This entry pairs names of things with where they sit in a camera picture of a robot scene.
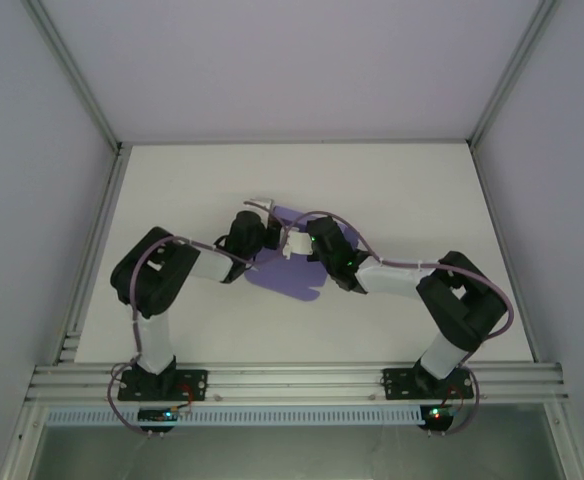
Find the aluminium mounting rail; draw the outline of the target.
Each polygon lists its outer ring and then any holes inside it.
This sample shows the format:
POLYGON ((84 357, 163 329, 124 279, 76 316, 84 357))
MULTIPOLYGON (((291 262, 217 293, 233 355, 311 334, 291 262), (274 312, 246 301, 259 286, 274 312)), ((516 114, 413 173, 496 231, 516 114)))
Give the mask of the aluminium mounting rail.
MULTIPOLYGON (((372 404, 385 400, 379 363, 209 364, 206 402, 223 404, 372 404)), ((568 398, 558 364, 478 362, 480 399, 487 403, 544 403, 568 398)), ((106 364, 37 367, 25 399, 47 405, 103 405, 106 364)))

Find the right controller board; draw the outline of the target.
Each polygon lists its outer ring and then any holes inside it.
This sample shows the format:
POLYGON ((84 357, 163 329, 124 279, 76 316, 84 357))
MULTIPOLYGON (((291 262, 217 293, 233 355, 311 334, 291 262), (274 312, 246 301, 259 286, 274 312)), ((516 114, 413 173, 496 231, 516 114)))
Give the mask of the right controller board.
POLYGON ((423 405, 420 407, 423 423, 421 430, 445 434, 452 426, 456 410, 449 406, 423 405))

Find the aluminium frame post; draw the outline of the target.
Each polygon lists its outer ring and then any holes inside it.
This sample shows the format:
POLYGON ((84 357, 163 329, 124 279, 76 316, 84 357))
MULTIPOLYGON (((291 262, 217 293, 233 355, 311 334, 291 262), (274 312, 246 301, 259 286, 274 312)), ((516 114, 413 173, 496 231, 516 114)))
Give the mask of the aluminium frame post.
POLYGON ((91 122, 113 153, 120 150, 120 141, 107 120, 96 96, 82 74, 74 55, 60 34, 43 0, 20 0, 33 25, 65 75, 73 92, 91 122))
POLYGON ((538 0, 496 86, 467 138, 472 153, 480 148, 561 3, 562 0, 538 0))

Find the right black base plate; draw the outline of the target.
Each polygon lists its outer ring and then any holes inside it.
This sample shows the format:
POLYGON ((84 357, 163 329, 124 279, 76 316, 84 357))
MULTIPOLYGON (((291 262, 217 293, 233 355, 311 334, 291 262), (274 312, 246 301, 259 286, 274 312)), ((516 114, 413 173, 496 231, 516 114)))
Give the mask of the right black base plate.
POLYGON ((386 368, 381 385, 387 400, 473 399, 473 381, 468 371, 454 369, 446 378, 436 379, 424 369, 386 368))

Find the aluminium frame leg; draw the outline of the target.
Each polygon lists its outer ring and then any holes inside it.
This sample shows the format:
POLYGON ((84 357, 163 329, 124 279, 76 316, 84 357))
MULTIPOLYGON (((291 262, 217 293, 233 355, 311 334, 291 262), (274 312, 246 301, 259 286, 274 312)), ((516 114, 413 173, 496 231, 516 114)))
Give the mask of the aluminium frame leg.
POLYGON ((30 478, 47 416, 48 408, 45 406, 26 404, 21 408, 1 468, 0 480, 30 478))
POLYGON ((584 480, 584 444, 571 405, 546 402, 544 411, 565 480, 584 480))

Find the purple paper box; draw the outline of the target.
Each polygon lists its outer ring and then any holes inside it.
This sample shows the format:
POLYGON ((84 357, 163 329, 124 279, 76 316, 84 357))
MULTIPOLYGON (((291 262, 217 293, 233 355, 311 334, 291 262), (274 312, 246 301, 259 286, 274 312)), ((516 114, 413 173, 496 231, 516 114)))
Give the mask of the purple paper box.
MULTIPOLYGON (((301 215, 286 207, 274 207, 274 213, 286 226, 301 215)), ((345 238, 353 247, 358 247, 354 231, 339 225, 345 238)), ((244 278, 252 285, 270 290, 296 300, 311 302, 320 296, 319 289, 328 280, 328 273, 320 262, 308 262, 306 256, 291 254, 289 259, 278 257, 265 265, 252 268, 244 273, 244 278)))

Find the left controller board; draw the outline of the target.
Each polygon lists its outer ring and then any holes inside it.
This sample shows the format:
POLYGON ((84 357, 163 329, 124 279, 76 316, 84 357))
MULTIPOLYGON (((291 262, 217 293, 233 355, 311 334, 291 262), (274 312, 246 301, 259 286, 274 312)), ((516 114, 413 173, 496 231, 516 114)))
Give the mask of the left controller board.
POLYGON ((177 425, 178 419, 178 412, 167 408, 141 408, 137 413, 138 426, 148 435, 161 435, 170 432, 177 425))

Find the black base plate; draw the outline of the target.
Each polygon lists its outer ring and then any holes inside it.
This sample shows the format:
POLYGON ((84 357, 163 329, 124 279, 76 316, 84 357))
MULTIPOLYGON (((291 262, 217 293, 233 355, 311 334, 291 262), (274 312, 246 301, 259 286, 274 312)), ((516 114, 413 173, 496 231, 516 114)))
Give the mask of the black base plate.
POLYGON ((122 374, 123 385, 117 399, 123 402, 185 402, 204 401, 208 371, 175 369, 159 375, 144 370, 127 370, 122 374))
POLYGON ((473 381, 468 371, 454 369, 446 378, 436 379, 424 369, 386 368, 381 385, 387 400, 473 399, 473 381))

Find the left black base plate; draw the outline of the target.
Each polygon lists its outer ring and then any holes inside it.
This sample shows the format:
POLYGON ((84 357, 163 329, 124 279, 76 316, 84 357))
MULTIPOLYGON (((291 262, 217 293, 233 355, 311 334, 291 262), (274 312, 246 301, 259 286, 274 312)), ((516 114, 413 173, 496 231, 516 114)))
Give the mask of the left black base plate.
POLYGON ((175 369, 159 375, 144 370, 127 370, 122 374, 123 385, 117 399, 123 402, 185 402, 204 401, 208 371, 175 369))

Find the aluminium table side rail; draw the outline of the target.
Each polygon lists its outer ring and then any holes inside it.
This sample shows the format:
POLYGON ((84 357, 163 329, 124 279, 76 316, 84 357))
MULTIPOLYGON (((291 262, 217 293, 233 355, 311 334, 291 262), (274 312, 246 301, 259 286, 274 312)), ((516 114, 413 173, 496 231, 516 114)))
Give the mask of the aluminium table side rail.
POLYGON ((540 357, 540 349, 535 338, 535 332, 533 326, 529 322, 529 315, 528 315, 528 308, 526 305, 525 298, 523 296, 524 290, 521 287, 519 279, 517 277, 516 269, 513 264, 513 258, 508 248, 508 244, 506 241, 505 236, 505 229, 503 222, 499 217, 499 212, 497 210, 497 205, 495 199, 493 198, 492 192, 490 190, 490 185, 484 171, 484 168, 481 164, 477 151, 473 148, 470 141, 467 141, 467 146, 472 158, 472 162, 474 165, 474 169, 476 171, 476 175, 481 186, 481 190, 485 199, 485 203, 490 215, 490 219, 495 231, 495 235, 497 238, 497 242, 499 245, 499 249, 501 252, 501 256, 503 258, 503 262, 505 265, 505 269, 508 276, 508 281, 510 284, 510 288, 513 293, 514 303, 516 304, 516 310, 518 313, 519 322, 522 325, 522 328, 525 332, 526 339, 528 346, 530 347, 533 360, 538 363, 541 360, 540 357))
POLYGON ((48 360, 53 366, 56 366, 61 361, 63 347, 68 335, 76 329, 85 317, 131 150, 132 146, 130 144, 121 143, 112 158, 111 166, 90 224, 86 243, 80 255, 69 303, 48 356, 48 360))

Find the controller board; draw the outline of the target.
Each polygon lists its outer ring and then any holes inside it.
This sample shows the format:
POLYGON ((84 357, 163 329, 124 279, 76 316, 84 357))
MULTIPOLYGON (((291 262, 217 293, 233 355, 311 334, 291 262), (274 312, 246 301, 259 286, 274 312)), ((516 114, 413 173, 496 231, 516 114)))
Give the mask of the controller board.
POLYGON ((167 408, 141 408, 137 413, 138 426, 148 435, 161 435, 170 432, 177 425, 178 419, 178 412, 167 408))
POLYGON ((449 406, 423 405, 420 407, 423 423, 421 430, 445 434, 452 426, 456 410, 449 406))

